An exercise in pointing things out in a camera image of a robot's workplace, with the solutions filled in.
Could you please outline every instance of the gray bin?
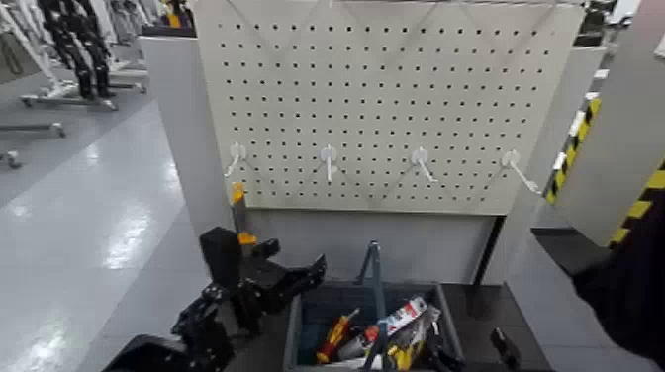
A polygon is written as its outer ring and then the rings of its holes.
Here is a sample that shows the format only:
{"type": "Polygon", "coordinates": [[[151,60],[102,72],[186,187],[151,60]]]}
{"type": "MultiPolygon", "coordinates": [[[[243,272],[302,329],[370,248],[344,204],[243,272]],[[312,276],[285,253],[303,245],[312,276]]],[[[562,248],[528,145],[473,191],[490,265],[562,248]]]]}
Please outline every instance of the gray bin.
{"type": "MultiPolygon", "coordinates": [[[[439,330],[446,340],[446,348],[451,355],[463,359],[459,337],[455,330],[450,309],[443,289],[436,283],[430,284],[384,284],[386,311],[388,314],[401,308],[414,295],[422,295],[425,300],[441,310],[438,319],[439,330]]],[[[355,285],[351,282],[325,282],[319,288],[294,298],[291,304],[289,326],[284,349],[284,371],[357,371],[349,368],[316,365],[316,351],[321,347],[331,325],[344,314],[355,308],[360,313],[353,318],[353,324],[370,326],[376,323],[374,291],[369,285],[355,285]]]]}

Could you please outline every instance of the screwdriver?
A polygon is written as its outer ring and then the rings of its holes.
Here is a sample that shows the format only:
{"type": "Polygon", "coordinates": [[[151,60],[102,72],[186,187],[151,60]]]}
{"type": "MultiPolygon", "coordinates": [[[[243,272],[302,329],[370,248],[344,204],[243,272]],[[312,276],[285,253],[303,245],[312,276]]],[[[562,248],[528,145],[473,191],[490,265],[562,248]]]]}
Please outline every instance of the screwdriver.
{"type": "Polygon", "coordinates": [[[331,330],[328,331],[328,335],[326,336],[324,345],[321,347],[321,350],[317,352],[317,362],[319,364],[331,362],[331,358],[337,351],[339,344],[348,335],[351,318],[355,317],[359,312],[360,309],[355,309],[351,314],[339,317],[337,322],[331,327],[331,330]]]}

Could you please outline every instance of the pegboard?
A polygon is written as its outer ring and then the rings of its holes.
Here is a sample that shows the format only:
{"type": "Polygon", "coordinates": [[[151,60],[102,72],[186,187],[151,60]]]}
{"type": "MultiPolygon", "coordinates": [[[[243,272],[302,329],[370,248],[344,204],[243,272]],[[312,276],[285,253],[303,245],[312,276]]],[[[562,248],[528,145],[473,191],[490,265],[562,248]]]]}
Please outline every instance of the pegboard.
{"type": "Polygon", "coordinates": [[[571,4],[200,1],[225,168],[249,207],[506,214],[582,20],[571,4]],[[327,181],[321,149],[337,150],[327,181]],[[411,163],[428,151],[429,182],[411,163]]]}

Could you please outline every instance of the black robot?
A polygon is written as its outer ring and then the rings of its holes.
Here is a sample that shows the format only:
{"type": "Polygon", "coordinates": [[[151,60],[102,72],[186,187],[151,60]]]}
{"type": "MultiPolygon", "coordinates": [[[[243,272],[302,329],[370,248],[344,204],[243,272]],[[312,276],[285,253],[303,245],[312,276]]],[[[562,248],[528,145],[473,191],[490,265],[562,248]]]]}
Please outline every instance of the black robot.
{"type": "Polygon", "coordinates": [[[44,13],[45,28],[53,37],[60,60],[68,69],[72,68],[73,62],[81,97],[94,99],[95,94],[90,67],[81,55],[74,36],[90,54],[97,94],[102,98],[111,97],[109,66],[105,60],[110,54],[100,34],[97,15],[90,0],[39,0],[38,3],[44,13]]]}

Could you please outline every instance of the pegboard hook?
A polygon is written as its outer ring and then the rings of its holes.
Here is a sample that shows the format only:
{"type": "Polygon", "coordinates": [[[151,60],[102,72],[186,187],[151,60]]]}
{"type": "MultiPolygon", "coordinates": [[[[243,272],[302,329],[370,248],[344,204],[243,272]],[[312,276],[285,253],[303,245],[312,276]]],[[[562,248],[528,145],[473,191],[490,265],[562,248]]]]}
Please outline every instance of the pegboard hook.
{"type": "Polygon", "coordinates": [[[337,160],[337,150],[331,145],[327,145],[321,150],[321,161],[326,164],[328,182],[333,182],[333,174],[337,173],[337,167],[333,163],[337,160]]]}
{"type": "Polygon", "coordinates": [[[229,166],[229,170],[227,170],[227,172],[224,174],[225,177],[230,177],[238,167],[238,163],[241,160],[245,160],[247,158],[247,147],[238,142],[234,143],[229,148],[229,152],[231,153],[231,157],[234,159],[234,161],[229,166]]]}
{"type": "Polygon", "coordinates": [[[520,162],[520,153],[517,152],[516,150],[512,149],[504,154],[504,156],[501,158],[501,166],[504,168],[511,168],[512,170],[515,171],[515,173],[518,174],[518,177],[520,180],[526,185],[529,191],[532,193],[541,195],[542,193],[540,190],[538,190],[538,185],[526,178],[524,176],[524,173],[518,168],[518,162],[520,162]]]}
{"type": "Polygon", "coordinates": [[[432,177],[431,173],[429,173],[429,169],[425,166],[426,162],[428,162],[428,151],[426,149],[419,147],[418,149],[415,149],[414,152],[412,152],[411,163],[421,167],[421,171],[425,177],[427,177],[429,182],[438,182],[438,180],[432,177]]]}

